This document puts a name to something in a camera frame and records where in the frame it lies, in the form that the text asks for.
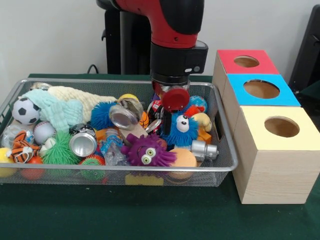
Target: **purple spiky toy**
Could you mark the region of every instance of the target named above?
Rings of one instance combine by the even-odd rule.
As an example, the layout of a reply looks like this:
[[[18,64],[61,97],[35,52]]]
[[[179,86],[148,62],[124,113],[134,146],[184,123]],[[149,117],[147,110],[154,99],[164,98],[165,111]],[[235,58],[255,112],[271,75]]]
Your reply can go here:
[[[129,134],[126,139],[132,146],[123,146],[121,153],[132,166],[169,167],[177,159],[175,152],[167,152],[155,134],[137,138]]]

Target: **metal basket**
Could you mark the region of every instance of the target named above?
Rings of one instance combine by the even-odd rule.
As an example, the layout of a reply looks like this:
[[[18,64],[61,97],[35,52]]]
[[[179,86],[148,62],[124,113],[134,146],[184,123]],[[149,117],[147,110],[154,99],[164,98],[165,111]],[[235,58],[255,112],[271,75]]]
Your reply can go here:
[[[0,107],[0,135],[12,122],[12,106],[19,96],[29,91],[36,82],[53,86],[66,86],[101,96],[120,97],[122,94],[136,95],[146,109],[153,95],[150,81],[135,80],[86,80],[27,78],[19,81]],[[68,184],[68,185],[161,185],[218,187],[228,172],[238,165],[235,146],[230,134],[218,89],[205,82],[191,83],[190,95],[205,98],[208,115],[214,126],[211,131],[212,144],[218,146],[216,160],[204,161],[199,167],[146,167],[146,166],[92,166],[58,164],[0,163],[2,171],[16,169],[8,177],[0,177],[0,183],[12,184]],[[173,180],[170,172],[179,172],[183,181]]]

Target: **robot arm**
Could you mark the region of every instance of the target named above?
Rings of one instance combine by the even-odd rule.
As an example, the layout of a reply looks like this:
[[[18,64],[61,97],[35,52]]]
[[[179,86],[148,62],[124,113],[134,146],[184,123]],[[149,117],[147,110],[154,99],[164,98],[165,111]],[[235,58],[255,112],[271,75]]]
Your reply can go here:
[[[150,75],[162,100],[170,132],[174,111],[189,103],[189,75],[204,72],[208,46],[197,41],[205,0],[104,0],[119,11],[148,17],[151,26]]]

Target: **wooden box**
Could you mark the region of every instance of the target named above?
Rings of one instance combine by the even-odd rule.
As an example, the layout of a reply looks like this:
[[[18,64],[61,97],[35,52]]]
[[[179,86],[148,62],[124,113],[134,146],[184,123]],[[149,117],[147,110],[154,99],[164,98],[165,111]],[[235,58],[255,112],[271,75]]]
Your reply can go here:
[[[218,50],[212,83],[224,95],[227,74],[279,74],[264,50]]]
[[[240,106],[300,106],[279,74],[228,74],[222,102],[231,134]]]
[[[233,171],[243,204],[303,204],[320,172],[320,134],[301,107],[241,106]]]

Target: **red box lid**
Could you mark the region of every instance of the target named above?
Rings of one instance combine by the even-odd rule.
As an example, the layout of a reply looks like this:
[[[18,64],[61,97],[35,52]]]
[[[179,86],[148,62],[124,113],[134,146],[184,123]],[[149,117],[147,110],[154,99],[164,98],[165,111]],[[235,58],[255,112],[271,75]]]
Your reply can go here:
[[[217,53],[227,74],[279,74],[264,50],[218,50]]]

